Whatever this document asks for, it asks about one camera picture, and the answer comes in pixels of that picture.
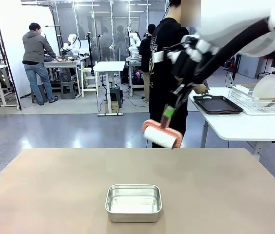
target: gray floor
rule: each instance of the gray floor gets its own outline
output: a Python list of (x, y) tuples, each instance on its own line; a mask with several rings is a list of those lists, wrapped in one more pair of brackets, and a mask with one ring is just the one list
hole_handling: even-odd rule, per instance
[[(210, 87), (225, 87), (225, 83), (229, 85), (229, 79), (227, 71), (223, 68), (219, 68), (214, 74), (208, 78), (208, 84)], [(251, 79), (242, 75), (236, 75), (236, 83), (256, 83), (258, 80)], [(126, 92), (128, 85), (120, 85), (121, 89)], [(131, 97), (127, 93), (124, 93), (125, 101), (121, 109), (122, 113), (141, 113), (148, 112), (148, 105), (141, 99), (144, 96), (143, 90), (135, 90), (134, 96)], [(98, 99), (95, 92), (85, 93), (85, 97), (79, 97), (77, 99), (65, 99), (59, 100), (56, 103), (46, 103), (44, 106), (38, 106), (33, 104), (30, 98), (22, 98), (21, 106), (22, 111), (18, 111), (16, 107), (0, 108), (0, 115), (36, 115), (36, 114), (94, 114), (98, 112), (98, 104), (101, 104), (105, 98), (105, 89), (99, 88)], [(189, 101), (189, 111), (197, 111), (196, 107)], [(105, 112), (104, 104), (102, 104), (102, 113)]]
[[(120, 117), (97, 115), (9, 115), (0, 116), (0, 171), (22, 149), (28, 148), (145, 148), (141, 127), (148, 113)], [(199, 147), (203, 117), (190, 112), (183, 147)], [(230, 147), (251, 147), (245, 142), (230, 142)], [(206, 147), (228, 147), (213, 130)], [(262, 153), (260, 162), (275, 176), (275, 144)]]

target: stool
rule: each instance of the stool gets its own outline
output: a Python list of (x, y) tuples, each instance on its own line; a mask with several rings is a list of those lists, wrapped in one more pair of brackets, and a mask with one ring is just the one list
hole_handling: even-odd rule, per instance
[[(39, 87), (40, 93), (42, 95), (43, 102), (47, 102), (47, 100), (46, 100), (46, 94), (44, 92), (44, 85), (43, 85), (43, 83), (42, 84), (38, 84), (38, 87)], [(37, 97), (34, 94), (34, 91), (32, 90), (31, 87), (30, 87), (30, 91), (31, 91), (31, 100), (32, 100), (32, 103), (35, 103), (35, 101), (37, 100)]]
[(109, 89), (110, 91), (110, 99), (111, 101), (118, 101), (119, 108), (122, 107), (122, 97), (121, 97), (121, 91), (120, 87), (117, 86), (114, 89)]
[(75, 99), (76, 98), (76, 88), (75, 88), (75, 82), (69, 81), (69, 82), (60, 82), (60, 95), (61, 99)]

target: gray hoodie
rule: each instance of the gray hoodie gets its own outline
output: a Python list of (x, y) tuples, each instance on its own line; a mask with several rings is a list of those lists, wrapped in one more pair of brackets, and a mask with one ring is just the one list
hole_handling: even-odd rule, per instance
[(39, 35), (36, 31), (29, 31), (22, 37), (22, 42), (25, 47), (25, 54), (23, 61), (32, 61), (38, 63), (44, 63), (44, 50), (49, 53), (52, 58), (56, 58), (52, 47), (45, 39), (45, 37)]

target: hair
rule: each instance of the hair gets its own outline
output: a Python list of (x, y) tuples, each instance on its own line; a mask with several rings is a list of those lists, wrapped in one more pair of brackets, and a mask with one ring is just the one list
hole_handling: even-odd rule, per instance
[(107, 29), (106, 27), (103, 27), (103, 28), (102, 28), (102, 32), (103, 32), (103, 33), (108, 33), (108, 29)]
[(181, 6), (181, 0), (169, 0), (169, 6), (179, 7)]
[(36, 29), (38, 29), (38, 30), (41, 29), (40, 25), (38, 25), (37, 23), (31, 23), (31, 24), (29, 25), (29, 30), (30, 30), (30, 31), (35, 31)]
[(117, 31), (118, 31), (118, 32), (123, 32), (123, 26), (122, 26), (122, 25), (119, 25), (119, 26), (117, 27)]
[(155, 30), (156, 26), (154, 24), (150, 24), (148, 25), (148, 28), (147, 28), (147, 31), (149, 34), (153, 34), (154, 33), (154, 30)]

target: box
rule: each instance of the box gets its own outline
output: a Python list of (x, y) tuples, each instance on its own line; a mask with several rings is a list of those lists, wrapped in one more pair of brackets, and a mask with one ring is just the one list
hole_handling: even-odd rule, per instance
[[(119, 104), (117, 101), (112, 101), (112, 113), (119, 113)], [(105, 113), (108, 113), (108, 102), (105, 102)]]

